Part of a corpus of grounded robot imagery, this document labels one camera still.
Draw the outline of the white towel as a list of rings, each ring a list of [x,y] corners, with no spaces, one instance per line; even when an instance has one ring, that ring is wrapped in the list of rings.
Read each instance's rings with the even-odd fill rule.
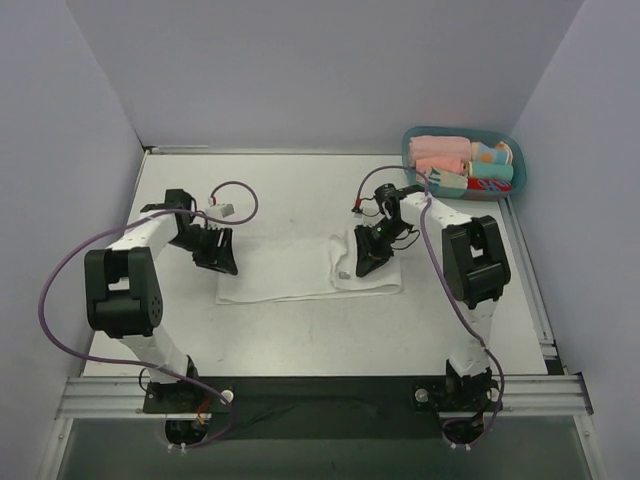
[[[402,290],[397,259],[356,276],[352,233],[292,240],[241,239],[238,274],[219,277],[219,305],[390,295]]]

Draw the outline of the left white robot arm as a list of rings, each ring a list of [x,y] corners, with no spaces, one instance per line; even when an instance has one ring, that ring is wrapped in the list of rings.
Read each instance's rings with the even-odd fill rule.
[[[195,266],[237,275],[233,230],[214,226],[182,189],[169,189],[162,203],[145,205],[122,237],[84,257],[85,297],[92,330],[119,341],[149,371],[147,392],[181,412],[209,395],[197,382],[194,361],[162,326],[164,300],[155,260],[168,246],[191,254]]]

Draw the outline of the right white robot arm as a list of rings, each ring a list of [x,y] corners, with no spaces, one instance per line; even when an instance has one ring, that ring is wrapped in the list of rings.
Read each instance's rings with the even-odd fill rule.
[[[364,278],[394,256],[393,244],[417,230],[460,326],[446,361],[443,396],[463,410],[478,398],[495,401],[499,386],[489,348],[494,312],[511,270],[497,221],[472,217],[419,189],[384,184],[374,192],[380,219],[354,228],[356,276]]]

